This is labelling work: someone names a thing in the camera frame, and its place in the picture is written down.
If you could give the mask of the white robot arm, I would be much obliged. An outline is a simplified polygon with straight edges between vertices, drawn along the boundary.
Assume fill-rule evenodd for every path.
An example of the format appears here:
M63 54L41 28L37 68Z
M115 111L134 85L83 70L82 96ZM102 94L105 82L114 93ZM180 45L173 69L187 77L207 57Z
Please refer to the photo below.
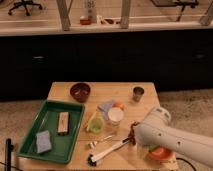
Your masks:
M138 144L159 145L213 168L213 138L169 126L171 114L163 107L153 107L134 127Z

